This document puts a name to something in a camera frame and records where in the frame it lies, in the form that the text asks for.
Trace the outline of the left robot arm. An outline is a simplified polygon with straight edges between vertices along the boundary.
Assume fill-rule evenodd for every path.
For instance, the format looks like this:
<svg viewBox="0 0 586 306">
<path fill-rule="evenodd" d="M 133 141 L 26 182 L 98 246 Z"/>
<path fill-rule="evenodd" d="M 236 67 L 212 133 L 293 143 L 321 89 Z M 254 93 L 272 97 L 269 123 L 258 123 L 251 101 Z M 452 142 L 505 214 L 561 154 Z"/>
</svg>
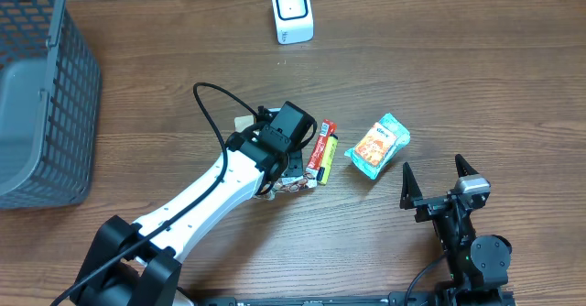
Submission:
<svg viewBox="0 0 586 306">
<path fill-rule="evenodd" d="M 259 111 L 232 133 L 200 178 L 152 213 L 128 223 L 115 215 L 97 231 L 68 298 L 75 305 L 190 305 L 179 290 L 190 251 L 231 210 L 270 188 L 315 132 L 315 119 L 291 102 Z"/>
</svg>

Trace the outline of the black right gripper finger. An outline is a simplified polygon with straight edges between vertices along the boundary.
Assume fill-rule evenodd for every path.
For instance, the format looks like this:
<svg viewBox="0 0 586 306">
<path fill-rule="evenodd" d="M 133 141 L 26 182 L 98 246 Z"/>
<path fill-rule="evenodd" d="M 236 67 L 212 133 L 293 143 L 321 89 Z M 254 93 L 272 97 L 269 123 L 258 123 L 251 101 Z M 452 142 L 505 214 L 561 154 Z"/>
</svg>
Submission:
<svg viewBox="0 0 586 306">
<path fill-rule="evenodd" d="M 407 162 L 403 164 L 402 177 L 402 191 L 399 206 L 404 210 L 413 209 L 416 207 L 415 201 L 422 199 L 422 193 L 418 187 L 413 171 Z"/>
<path fill-rule="evenodd" d="M 459 177 L 466 177 L 478 174 L 478 171 L 474 169 L 461 154 L 455 155 L 455 165 Z"/>
</svg>

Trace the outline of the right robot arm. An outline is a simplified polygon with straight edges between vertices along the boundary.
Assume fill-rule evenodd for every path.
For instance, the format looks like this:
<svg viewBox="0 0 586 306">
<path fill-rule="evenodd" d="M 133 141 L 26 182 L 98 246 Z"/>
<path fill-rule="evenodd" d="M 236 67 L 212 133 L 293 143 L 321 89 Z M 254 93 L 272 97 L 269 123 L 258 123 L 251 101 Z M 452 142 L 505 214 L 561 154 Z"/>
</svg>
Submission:
<svg viewBox="0 0 586 306">
<path fill-rule="evenodd" d="M 502 290 L 508 283 L 512 246 L 500 235 L 480 235 L 471 213 L 486 205 L 490 182 L 465 158 L 455 156 L 458 179 L 443 196 L 424 198 L 412 169 L 403 165 L 400 207 L 414 209 L 418 223 L 431 221 L 443 254 L 423 268 L 399 299 L 405 305 L 514 305 L 514 294 Z M 439 263 L 446 262 L 450 280 L 432 292 L 416 292 L 419 280 Z"/>
</svg>

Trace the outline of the red snack stick packet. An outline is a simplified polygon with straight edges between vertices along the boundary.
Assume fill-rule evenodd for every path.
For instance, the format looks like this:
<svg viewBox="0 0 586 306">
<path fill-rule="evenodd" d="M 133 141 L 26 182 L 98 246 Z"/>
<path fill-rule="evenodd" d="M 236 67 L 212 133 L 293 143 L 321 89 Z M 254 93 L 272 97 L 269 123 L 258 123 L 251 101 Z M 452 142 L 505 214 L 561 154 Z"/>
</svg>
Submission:
<svg viewBox="0 0 586 306">
<path fill-rule="evenodd" d="M 329 119 L 324 119 L 321 123 L 320 132 L 316 144 L 309 157 L 308 165 L 305 171 L 313 178 L 317 178 L 320 169 L 320 163 L 327 145 L 328 137 L 337 128 L 337 125 Z"/>
</svg>

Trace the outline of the brown snack pouch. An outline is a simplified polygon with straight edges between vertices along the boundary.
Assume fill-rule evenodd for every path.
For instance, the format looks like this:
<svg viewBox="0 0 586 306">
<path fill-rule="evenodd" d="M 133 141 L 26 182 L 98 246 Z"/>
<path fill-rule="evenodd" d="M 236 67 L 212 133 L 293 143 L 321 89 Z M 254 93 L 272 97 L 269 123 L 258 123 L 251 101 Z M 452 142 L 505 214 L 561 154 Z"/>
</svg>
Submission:
<svg viewBox="0 0 586 306">
<path fill-rule="evenodd" d="M 276 115 L 280 109 L 270 108 L 266 109 L 271 115 Z M 236 132 L 242 132 L 245 128 L 251 126 L 255 122 L 252 115 L 237 116 L 234 119 L 234 127 Z M 271 191 L 263 195 L 254 196 L 256 199 L 262 200 L 274 200 L 277 194 L 280 193 L 295 193 L 299 191 L 309 190 L 317 187 L 317 180 L 313 178 L 309 173 L 305 171 L 301 177 L 281 179 L 281 177 L 275 182 Z"/>
</svg>

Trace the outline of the teal Kleenex tissue pack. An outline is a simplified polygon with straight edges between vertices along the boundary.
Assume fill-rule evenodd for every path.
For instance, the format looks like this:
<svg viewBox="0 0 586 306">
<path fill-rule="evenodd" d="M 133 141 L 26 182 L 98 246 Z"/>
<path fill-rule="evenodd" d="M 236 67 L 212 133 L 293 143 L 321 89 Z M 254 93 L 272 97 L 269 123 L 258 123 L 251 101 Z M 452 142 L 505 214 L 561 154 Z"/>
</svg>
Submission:
<svg viewBox="0 0 586 306">
<path fill-rule="evenodd" d="M 383 115 L 352 148 L 344 152 L 353 165 L 375 180 L 391 158 L 410 142 L 410 132 L 390 113 Z"/>
</svg>

